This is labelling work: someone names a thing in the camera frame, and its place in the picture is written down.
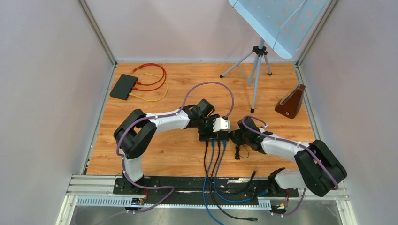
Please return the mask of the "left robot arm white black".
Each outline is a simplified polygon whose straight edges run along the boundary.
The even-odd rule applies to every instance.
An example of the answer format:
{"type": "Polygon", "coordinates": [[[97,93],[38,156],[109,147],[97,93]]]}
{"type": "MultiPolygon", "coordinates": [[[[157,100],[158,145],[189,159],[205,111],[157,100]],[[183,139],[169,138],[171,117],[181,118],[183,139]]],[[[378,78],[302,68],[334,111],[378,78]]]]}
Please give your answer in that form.
{"type": "Polygon", "coordinates": [[[214,111],[215,107],[205,99],[164,113],[134,110],[113,134],[117,143],[116,153],[122,159],[122,177],[126,188],[133,194],[143,190],[141,157],[155,134],[197,128],[201,142],[228,140],[230,123],[214,111]]]}

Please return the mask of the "black power adapter with cord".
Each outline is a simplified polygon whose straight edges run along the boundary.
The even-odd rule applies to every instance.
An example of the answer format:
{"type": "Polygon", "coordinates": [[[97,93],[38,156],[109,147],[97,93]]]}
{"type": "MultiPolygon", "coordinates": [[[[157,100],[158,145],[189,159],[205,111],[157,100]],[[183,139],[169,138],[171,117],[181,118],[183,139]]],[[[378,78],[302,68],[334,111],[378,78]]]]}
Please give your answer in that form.
{"type": "Polygon", "coordinates": [[[242,158],[248,158],[248,157],[250,156],[249,150],[247,149],[246,146],[243,146],[243,148],[246,150],[247,155],[246,155],[246,156],[242,156],[242,155],[240,154],[240,147],[241,147],[241,146],[239,146],[239,145],[237,145],[237,144],[235,145],[235,156],[234,156],[234,159],[235,159],[235,160],[240,160],[240,159],[242,159],[242,158]]]}

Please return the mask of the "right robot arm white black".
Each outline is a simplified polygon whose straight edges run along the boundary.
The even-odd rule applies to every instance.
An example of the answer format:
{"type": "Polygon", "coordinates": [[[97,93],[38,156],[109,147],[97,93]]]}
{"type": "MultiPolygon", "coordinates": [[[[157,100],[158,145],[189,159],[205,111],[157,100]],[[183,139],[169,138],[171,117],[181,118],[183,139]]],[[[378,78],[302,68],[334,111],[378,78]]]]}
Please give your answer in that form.
{"type": "Polygon", "coordinates": [[[285,158],[297,165],[297,169],[279,168],[268,177],[268,189],[273,195],[281,195],[290,188],[306,188],[319,197],[337,190],[347,177],[347,171],[322,140],[297,142],[282,138],[257,127],[256,118],[244,116],[239,128],[229,132],[229,138],[237,145],[248,145],[253,151],[285,158]]]}

